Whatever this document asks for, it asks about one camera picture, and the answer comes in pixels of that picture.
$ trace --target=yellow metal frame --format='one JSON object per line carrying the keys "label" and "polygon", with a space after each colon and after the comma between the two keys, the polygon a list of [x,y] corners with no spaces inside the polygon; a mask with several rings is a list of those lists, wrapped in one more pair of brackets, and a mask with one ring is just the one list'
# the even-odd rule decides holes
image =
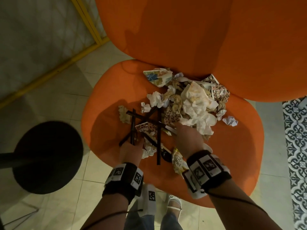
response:
{"label": "yellow metal frame", "polygon": [[87,49],[83,50],[79,54],[77,54],[74,57],[72,57],[71,59],[69,59],[68,61],[64,62],[63,64],[60,64],[59,66],[52,69],[48,73],[45,73],[41,77],[35,79],[34,81],[32,81],[28,85],[24,86],[23,88],[21,88],[17,92],[10,94],[9,96],[5,97],[3,100],[0,100],[0,109],[5,107],[6,105],[10,104],[11,102],[16,100],[17,98],[23,96],[25,93],[29,92],[30,90],[32,90],[32,89],[40,86],[44,82],[48,81],[50,78],[52,78],[56,74],[60,73],[61,71],[63,71],[64,69],[66,69],[67,67],[69,67],[70,65],[72,65],[73,63],[78,61],[79,59],[85,57],[87,54],[91,53],[92,51],[94,51],[95,49],[97,49],[101,45],[104,45],[106,42],[108,42],[110,40],[108,37],[104,37],[104,38],[100,37],[100,34],[97,31],[92,19],[90,18],[90,15],[88,14],[86,7],[83,4],[83,2],[81,0],[71,0],[71,1],[74,4],[75,8],[77,9],[79,15],[81,16],[84,24],[86,25],[86,27],[90,31],[91,35],[93,36],[96,44],[88,47]]}

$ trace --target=jeans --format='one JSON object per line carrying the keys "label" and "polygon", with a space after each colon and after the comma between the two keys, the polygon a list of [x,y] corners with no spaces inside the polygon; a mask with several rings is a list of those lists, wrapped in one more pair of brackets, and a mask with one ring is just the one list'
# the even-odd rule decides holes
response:
{"label": "jeans", "polygon": [[[138,203],[135,201],[130,210],[136,211],[137,209]],[[137,212],[128,213],[124,230],[154,230],[154,216],[140,217]],[[166,213],[163,216],[160,230],[182,230],[182,227],[173,213]]]}

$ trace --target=yellow wrapper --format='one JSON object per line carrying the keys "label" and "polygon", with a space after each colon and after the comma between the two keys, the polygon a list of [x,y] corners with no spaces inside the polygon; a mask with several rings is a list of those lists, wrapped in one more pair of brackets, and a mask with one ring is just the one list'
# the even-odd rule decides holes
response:
{"label": "yellow wrapper", "polygon": [[187,163],[184,161],[181,153],[178,151],[177,148],[174,148],[174,151],[172,154],[172,164],[173,164],[175,172],[177,174],[180,174],[181,176],[184,171],[189,169]]}

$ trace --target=white shoe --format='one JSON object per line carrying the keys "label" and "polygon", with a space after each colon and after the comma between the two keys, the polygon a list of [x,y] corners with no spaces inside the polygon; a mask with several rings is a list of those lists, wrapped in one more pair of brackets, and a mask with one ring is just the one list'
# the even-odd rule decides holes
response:
{"label": "white shoe", "polygon": [[[169,206],[169,202],[170,202],[170,201],[175,201],[176,203],[178,203],[178,204],[180,205],[180,208]],[[178,198],[178,197],[173,196],[173,195],[170,194],[169,197],[168,197],[168,201],[167,201],[167,208],[171,208],[171,209],[178,210],[178,211],[179,211],[178,219],[179,219],[180,214],[181,214],[181,211],[182,211],[182,203],[181,203],[180,198]]]}

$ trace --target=orange upholstery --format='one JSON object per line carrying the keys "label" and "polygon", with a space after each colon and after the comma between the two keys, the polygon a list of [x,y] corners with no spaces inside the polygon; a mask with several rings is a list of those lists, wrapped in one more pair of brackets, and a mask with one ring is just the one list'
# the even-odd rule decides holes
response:
{"label": "orange upholstery", "polygon": [[[128,60],[112,66],[100,78],[91,94],[82,116],[82,132],[90,149],[105,163],[114,167],[118,164],[120,140],[130,131],[130,125],[119,120],[118,106],[124,105],[141,112],[141,102],[148,103],[146,95],[166,92],[147,81],[143,70],[149,65],[137,60]],[[214,154],[229,167],[236,183],[250,195],[260,171],[263,153],[263,128],[256,110],[244,99],[231,95],[227,102],[227,113],[238,121],[236,127],[222,121],[213,127],[214,134],[208,141]],[[174,148],[174,139],[162,132],[162,143]],[[174,172],[171,163],[161,160],[156,165],[156,154],[143,159],[140,164],[144,182],[151,183],[191,203],[213,207],[208,197],[194,200],[187,193],[183,178]]]}
{"label": "orange upholstery", "polygon": [[104,29],[141,61],[202,77],[232,94],[307,94],[307,0],[96,0]]}

